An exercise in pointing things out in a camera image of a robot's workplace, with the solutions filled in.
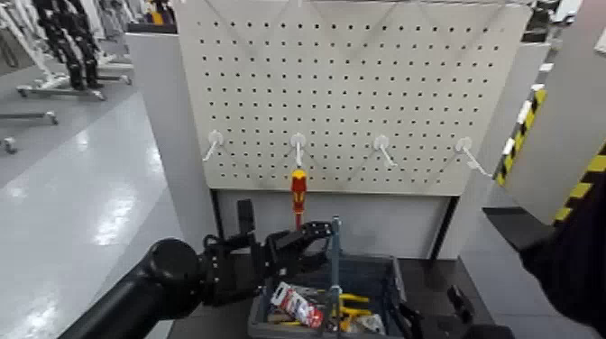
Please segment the white floor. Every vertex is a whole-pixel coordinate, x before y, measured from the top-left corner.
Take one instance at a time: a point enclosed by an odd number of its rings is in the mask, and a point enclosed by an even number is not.
[[[10,180],[0,189],[0,338],[56,337],[151,237],[179,236],[166,192],[139,94]],[[162,196],[169,222],[142,230]],[[129,247],[142,231],[150,239]]]

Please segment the white pegboard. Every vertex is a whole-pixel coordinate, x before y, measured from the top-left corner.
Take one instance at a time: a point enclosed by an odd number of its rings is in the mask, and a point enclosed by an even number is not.
[[[179,37],[211,188],[460,195],[530,11],[523,5],[200,0]],[[386,168],[375,137],[390,138]]]

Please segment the gray toolbox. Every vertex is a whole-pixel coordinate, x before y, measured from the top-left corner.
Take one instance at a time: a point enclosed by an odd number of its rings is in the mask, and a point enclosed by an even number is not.
[[[390,315],[389,303],[398,305],[406,299],[398,261],[392,257],[372,257],[359,255],[341,255],[339,260],[339,281],[343,293],[352,293],[371,299],[368,308],[381,316],[386,335],[380,334],[342,334],[355,338],[401,338],[402,334],[395,326]],[[285,279],[289,284],[329,290],[331,283],[331,264],[323,265],[319,270],[298,274]],[[273,289],[279,281],[268,279],[265,289],[252,302],[248,319],[248,335],[253,338],[298,339],[318,338],[317,330],[305,326],[287,326],[267,323],[270,311],[270,299]],[[325,337],[335,334],[324,332]]]

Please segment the hazard stripe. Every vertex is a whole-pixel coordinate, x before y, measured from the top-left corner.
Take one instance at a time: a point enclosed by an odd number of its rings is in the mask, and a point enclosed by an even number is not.
[[[598,154],[589,161],[587,170],[576,186],[571,190],[564,206],[554,216],[554,226],[565,222],[574,211],[578,209],[589,195],[593,185],[606,175],[606,143],[604,143]]]
[[[520,109],[518,123],[516,124],[511,137],[507,141],[505,151],[500,157],[499,166],[495,171],[494,178],[497,180],[499,185],[505,185],[507,175],[511,172],[511,168],[513,167],[516,156],[522,149],[524,140],[528,135],[528,130],[530,130],[532,125],[535,123],[535,118],[537,117],[541,105],[543,105],[545,102],[545,97],[545,89],[539,89],[533,92],[532,101],[526,101]]]

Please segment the metal hook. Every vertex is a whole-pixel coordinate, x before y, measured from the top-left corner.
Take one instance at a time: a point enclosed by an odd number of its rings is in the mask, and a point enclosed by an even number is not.
[[[307,140],[305,139],[305,135],[297,132],[290,137],[290,146],[295,148],[295,163],[297,163],[297,167],[303,167],[303,147],[305,147],[305,143]]]
[[[398,166],[398,164],[393,162],[391,156],[387,153],[387,148],[390,147],[390,138],[388,138],[384,134],[379,135],[374,139],[373,147],[375,151],[381,151],[381,153],[383,153],[383,157],[385,157],[385,167]]]
[[[472,148],[472,138],[470,138],[470,137],[464,137],[464,138],[459,139],[459,141],[456,142],[456,145],[454,146],[454,150],[456,152],[465,153],[465,155],[467,155],[467,157],[471,160],[471,161],[467,161],[467,166],[469,166],[470,169],[479,170],[480,173],[483,174],[484,176],[492,178],[492,175],[490,173],[488,173],[482,167],[482,165],[480,165],[480,162],[478,162],[478,160],[475,159],[473,154],[469,151],[469,149],[471,149],[471,148]]]
[[[208,134],[208,142],[210,142],[210,148],[207,151],[207,155],[202,159],[204,162],[210,159],[217,146],[223,146],[223,135],[219,131],[213,130],[213,132]]]

